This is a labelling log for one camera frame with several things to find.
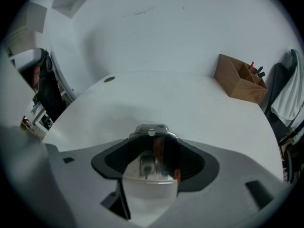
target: white cloth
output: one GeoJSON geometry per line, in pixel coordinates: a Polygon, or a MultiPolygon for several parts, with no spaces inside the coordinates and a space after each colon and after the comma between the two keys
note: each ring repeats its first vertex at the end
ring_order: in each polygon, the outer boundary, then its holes
{"type": "Polygon", "coordinates": [[[286,126],[296,118],[304,102],[304,62],[299,53],[293,51],[292,57],[297,63],[294,74],[271,105],[272,113],[286,126]]]}

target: wooden box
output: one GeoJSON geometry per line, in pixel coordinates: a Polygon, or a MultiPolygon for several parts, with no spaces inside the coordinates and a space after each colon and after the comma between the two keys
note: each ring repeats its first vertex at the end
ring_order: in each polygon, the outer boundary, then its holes
{"type": "Polygon", "coordinates": [[[215,80],[222,86],[229,97],[261,103],[267,93],[267,87],[262,78],[255,76],[257,69],[250,65],[220,54],[214,74],[215,80]]]}

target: white desk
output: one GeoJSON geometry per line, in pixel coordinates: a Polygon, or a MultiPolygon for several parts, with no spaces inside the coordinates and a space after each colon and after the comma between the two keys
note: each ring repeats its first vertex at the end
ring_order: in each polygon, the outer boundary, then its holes
{"type": "Polygon", "coordinates": [[[243,153],[283,181],[276,138],[257,104],[229,98],[206,76],[157,72],[114,76],[78,97],[44,142],[59,151],[75,150],[127,138],[140,124],[163,123],[179,138],[243,153]]]}

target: red object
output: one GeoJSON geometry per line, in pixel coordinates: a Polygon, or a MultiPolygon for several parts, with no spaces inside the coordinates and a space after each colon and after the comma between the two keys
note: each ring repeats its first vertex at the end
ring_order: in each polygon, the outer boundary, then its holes
{"type": "Polygon", "coordinates": [[[251,72],[252,68],[253,68],[253,64],[254,62],[252,62],[251,66],[249,67],[249,71],[251,72]]]}
{"type": "Polygon", "coordinates": [[[177,179],[177,183],[180,184],[181,181],[181,171],[180,169],[175,169],[174,171],[174,178],[177,179]]]}

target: pen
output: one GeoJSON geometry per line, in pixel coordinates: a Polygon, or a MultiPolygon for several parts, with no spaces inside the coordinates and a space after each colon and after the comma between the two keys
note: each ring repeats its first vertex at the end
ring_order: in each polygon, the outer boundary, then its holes
{"type": "Polygon", "coordinates": [[[255,76],[257,76],[257,75],[262,71],[262,69],[263,69],[263,67],[260,67],[260,68],[257,70],[255,76]]]}
{"type": "Polygon", "coordinates": [[[253,64],[254,64],[254,62],[251,63],[251,66],[249,67],[249,72],[251,72],[251,70],[253,68],[253,64]]]}
{"type": "Polygon", "coordinates": [[[262,72],[262,73],[258,74],[257,76],[260,77],[260,78],[264,77],[265,76],[265,72],[262,72]]]}

